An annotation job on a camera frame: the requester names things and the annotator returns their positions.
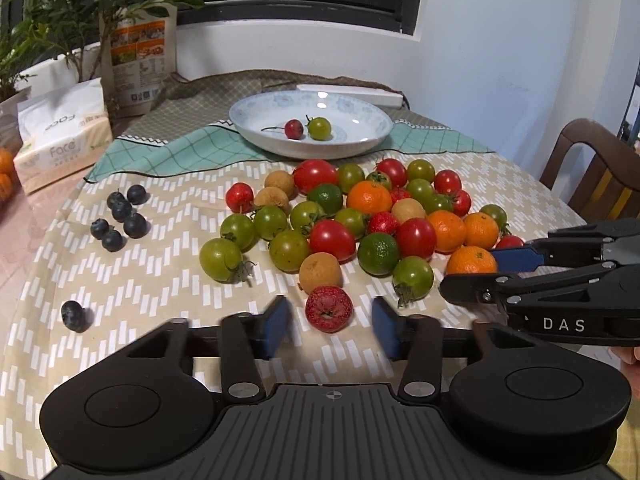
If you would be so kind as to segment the large red tomato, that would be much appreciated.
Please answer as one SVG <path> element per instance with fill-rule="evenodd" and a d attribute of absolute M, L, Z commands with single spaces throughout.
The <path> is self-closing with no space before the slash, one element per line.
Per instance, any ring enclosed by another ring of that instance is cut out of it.
<path fill-rule="evenodd" d="M 503 249 L 503 248 L 522 247 L 524 244 L 525 242 L 524 240 L 521 239 L 521 237 L 509 234 L 501 237 L 498 243 L 496 244 L 495 248 Z"/>

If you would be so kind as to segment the lone blueberry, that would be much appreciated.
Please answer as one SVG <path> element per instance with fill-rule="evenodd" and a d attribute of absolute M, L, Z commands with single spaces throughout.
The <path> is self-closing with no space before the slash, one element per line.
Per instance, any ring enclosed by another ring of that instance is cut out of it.
<path fill-rule="evenodd" d="M 61 307 L 64 326 L 72 332 L 81 333 L 86 329 L 86 309 L 75 300 L 67 300 Z"/>

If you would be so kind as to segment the wooden chair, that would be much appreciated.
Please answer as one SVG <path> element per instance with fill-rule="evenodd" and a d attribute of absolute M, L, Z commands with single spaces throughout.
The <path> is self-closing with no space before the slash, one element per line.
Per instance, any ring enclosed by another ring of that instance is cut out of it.
<path fill-rule="evenodd" d="M 560 131 L 541 184 L 552 190 L 565 156 L 577 144 L 592 148 L 594 155 L 568 206 L 588 223 L 638 219 L 639 154 L 594 120 L 574 119 Z"/>

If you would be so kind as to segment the red textured strawberry fruit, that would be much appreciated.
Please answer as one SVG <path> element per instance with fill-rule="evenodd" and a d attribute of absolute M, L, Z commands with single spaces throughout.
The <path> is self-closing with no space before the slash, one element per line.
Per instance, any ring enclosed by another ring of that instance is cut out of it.
<path fill-rule="evenodd" d="M 308 296 L 305 315 L 308 323 L 332 334 L 346 327 L 352 318 L 352 300 L 341 287 L 318 286 Z"/>

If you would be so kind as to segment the olive checked cloth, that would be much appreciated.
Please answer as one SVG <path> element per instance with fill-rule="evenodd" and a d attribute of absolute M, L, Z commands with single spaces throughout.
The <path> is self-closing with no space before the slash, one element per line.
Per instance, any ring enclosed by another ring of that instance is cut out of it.
<path fill-rule="evenodd" d="M 335 78 L 287 70 L 239 72 L 186 80 L 171 74 L 152 103 L 149 113 L 119 133 L 120 140 L 162 145 L 205 126 L 227 120 L 235 102 L 254 94 L 295 90 L 300 84 L 390 90 L 386 84 L 346 76 Z"/>

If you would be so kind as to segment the beige chevron tablecloth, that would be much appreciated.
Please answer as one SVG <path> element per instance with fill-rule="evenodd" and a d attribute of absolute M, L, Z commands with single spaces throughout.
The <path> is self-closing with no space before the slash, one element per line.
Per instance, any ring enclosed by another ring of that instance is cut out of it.
<path fill-rule="evenodd" d="M 357 261 L 342 269 L 354 313 L 349 326 L 327 335 L 304 315 L 305 295 L 294 274 L 279 271 L 265 242 L 248 256 L 246 283 L 219 284 L 198 261 L 201 246 L 228 216 L 224 196 L 235 182 L 254 190 L 277 162 L 237 162 L 216 170 L 167 178 L 112 174 L 63 190 L 51 186 L 22 212 L 1 223 L 1 252 L 16 259 L 17 282 L 1 289 L 1 471 L 6 478 L 39 479 L 53 460 L 39 430 L 41 404 L 51 390 L 170 318 L 214 325 L 235 312 L 259 312 L 276 295 L 293 307 L 290 336 L 259 370 L 276 382 L 397 382 L 401 365 L 383 354 L 371 330 L 371 302 L 392 296 L 388 278 L 364 273 Z M 141 184 L 149 192 L 140 211 L 145 237 L 108 252 L 89 231 L 110 214 L 107 196 Z M 86 309 L 81 333 L 66 328 L 61 307 Z"/>

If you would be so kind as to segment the teal checked cloth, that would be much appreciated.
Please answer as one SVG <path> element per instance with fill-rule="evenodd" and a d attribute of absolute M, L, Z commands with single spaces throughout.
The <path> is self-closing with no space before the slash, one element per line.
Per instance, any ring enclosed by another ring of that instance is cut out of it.
<path fill-rule="evenodd" d="M 484 154 L 489 148 L 465 134 L 444 127 L 427 128 L 400 120 L 381 145 L 360 154 L 360 159 L 397 152 L 403 155 L 442 153 Z M 86 174 L 89 183 L 112 174 L 141 174 L 167 178 L 195 171 L 216 170 L 237 162 L 292 162 L 292 157 L 255 148 L 230 126 L 220 122 L 196 129 L 168 143 L 143 143 L 135 136 L 117 138 Z"/>

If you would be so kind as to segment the tissue pack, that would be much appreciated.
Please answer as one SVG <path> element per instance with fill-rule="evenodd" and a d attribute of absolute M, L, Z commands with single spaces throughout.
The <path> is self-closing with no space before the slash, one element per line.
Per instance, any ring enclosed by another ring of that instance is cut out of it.
<path fill-rule="evenodd" d="M 14 166 L 27 195 L 92 166 L 113 141 L 99 78 L 21 102 L 17 120 Z"/>

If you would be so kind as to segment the brown longan fruit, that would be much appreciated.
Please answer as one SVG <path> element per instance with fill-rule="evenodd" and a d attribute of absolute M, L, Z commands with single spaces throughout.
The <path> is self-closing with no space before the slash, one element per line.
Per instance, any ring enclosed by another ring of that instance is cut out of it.
<path fill-rule="evenodd" d="M 310 294 L 320 286 L 343 286 L 340 263 L 328 252 L 309 255 L 299 268 L 298 287 Z"/>

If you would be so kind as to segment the green lime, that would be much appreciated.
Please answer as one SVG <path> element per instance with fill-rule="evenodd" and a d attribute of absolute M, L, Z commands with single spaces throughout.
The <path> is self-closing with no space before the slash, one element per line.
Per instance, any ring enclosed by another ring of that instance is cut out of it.
<path fill-rule="evenodd" d="M 400 259 L 396 240 L 383 232 L 368 234 L 360 240 L 358 262 L 361 269 L 373 276 L 386 276 L 393 273 Z"/>

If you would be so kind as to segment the green tomato in bowl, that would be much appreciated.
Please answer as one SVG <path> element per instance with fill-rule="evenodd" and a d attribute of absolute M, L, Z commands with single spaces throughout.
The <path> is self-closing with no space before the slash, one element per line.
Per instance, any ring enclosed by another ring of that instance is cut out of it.
<path fill-rule="evenodd" d="M 331 123 L 324 117 L 307 117 L 307 130 L 312 140 L 327 141 L 332 134 Z"/>

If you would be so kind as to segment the small red cherry tomato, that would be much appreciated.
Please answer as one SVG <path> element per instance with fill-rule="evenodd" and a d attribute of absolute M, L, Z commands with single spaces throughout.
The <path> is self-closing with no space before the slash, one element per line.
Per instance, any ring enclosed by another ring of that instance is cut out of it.
<path fill-rule="evenodd" d="M 262 131 L 281 131 L 290 140 L 302 140 L 304 136 L 304 126 L 298 119 L 290 119 L 284 126 L 268 126 Z"/>

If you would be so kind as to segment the potted green plant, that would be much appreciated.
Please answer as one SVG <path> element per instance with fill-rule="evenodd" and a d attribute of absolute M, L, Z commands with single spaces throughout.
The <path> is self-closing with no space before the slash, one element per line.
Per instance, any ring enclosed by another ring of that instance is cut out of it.
<path fill-rule="evenodd" d="M 1 0 L 9 3 L 12 0 Z M 101 78 L 103 43 L 120 21 L 144 11 L 164 18 L 163 4 L 199 9 L 202 0 L 22 0 L 22 16 L 1 25 L 1 96 L 9 99 L 43 55 L 62 56 L 74 77 Z"/>

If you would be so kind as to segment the orange mandarin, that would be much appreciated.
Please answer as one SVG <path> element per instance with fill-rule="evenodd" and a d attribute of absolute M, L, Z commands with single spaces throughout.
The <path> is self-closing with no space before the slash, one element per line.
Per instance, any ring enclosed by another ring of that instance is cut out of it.
<path fill-rule="evenodd" d="M 497 273 L 498 263 L 488 250 L 477 246 L 463 246 L 453 252 L 447 262 L 445 273 L 488 274 Z"/>

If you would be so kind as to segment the white blue porcelain bowl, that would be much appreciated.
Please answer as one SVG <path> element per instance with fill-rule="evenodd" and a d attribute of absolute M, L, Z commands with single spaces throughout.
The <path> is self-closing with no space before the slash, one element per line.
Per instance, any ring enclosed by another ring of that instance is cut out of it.
<path fill-rule="evenodd" d="M 324 91 L 255 94 L 234 103 L 229 118 L 243 139 L 294 159 L 340 159 L 384 142 L 393 121 L 377 106 Z"/>

